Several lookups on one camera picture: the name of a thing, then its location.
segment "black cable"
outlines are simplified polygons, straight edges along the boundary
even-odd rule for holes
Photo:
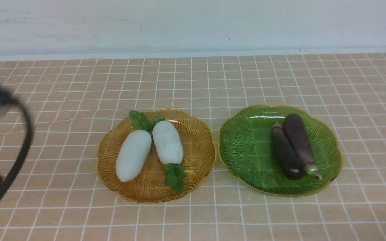
[[[8,189],[11,187],[17,175],[19,174],[20,170],[22,169],[23,164],[25,163],[26,157],[29,153],[29,149],[32,145],[32,138],[34,136],[34,126],[32,124],[31,117],[25,105],[15,98],[12,99],[11,104],[17,106],[20,109],[21,113],[23,114],[23,118],[26,122],[26,136],[23,141],[23,145],[20,149],[19,155],[17,156],[17,159],[13,164],[13,167],[11,168],[10,172],[7,174],[6,178],[4,179],[4,182],[0,186],[0,201],[7,193]]]

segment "plate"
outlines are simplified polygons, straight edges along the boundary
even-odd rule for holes
[[[98,146],[96,167],[98,177],[117,195],[136,203],[160,203],[184,197],[201,185],[215,164],[216,147],[211,131],[204,122],[182,111],[163,109],[144,114],[148,119],[164,116],[166,120],[172,122],[180,134],[184,148],[181,164],[185,166],[184,172],[187,174],[182,191],[174,192],[165,185],[164,165],[157,157],[154,144],[138,177],[126,183],[117,178],[115,173],[117,155],[127,135],[135,130],[130,125],[129,117],[102,138]]]
[[[271,127],[291,113],[306,126],[322,180],[305,176],[290,180],[273,156]],[[275,196],[308,196],[326,188],[342,169],[343,160],[331,129],[291,106],[253,105],[228,119],[219,132],[219,154],[224,166],[245,185]]]

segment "purple eggplant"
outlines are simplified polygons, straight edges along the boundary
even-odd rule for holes
[[[318,170],[312,151],[311,143],[306,132],[305,124],[298,114],[289,114],[285,117],[283,131],[291,146],[302,161],[306,174],[321,180],[323,177]]]
[[[274,155],[279,160],[284,175],[292,180],[301,179],[305,174],[302,161],[297,156],[293,147],[291,147],[290,142],[278,122],[272,126],[271,137],[273,140]]]

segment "daikon radish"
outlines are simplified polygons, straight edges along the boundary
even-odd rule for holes
[[[146,130],[134,130],[123,142],[115,163],[115,172],[121,182],[129,182],[141,172],[151,149],[152,138]]]
[[[153,128],[153,140],[157,156],[163,165],[181,163],[184,149],[181,144],[180,135],[171,122],[167,120],[157,122]]]

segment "green plate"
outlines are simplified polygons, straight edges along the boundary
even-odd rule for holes
[[[291,113],[306,126],[322,180],[305,176],[290,180],[273,156],[271,127]],[[342,169],[337,139],[325,124],[291,106],[254,105],[228,119],[219,133],[219,154],[224,166],[245,185],[270,195],[307,196],[326,188]]]

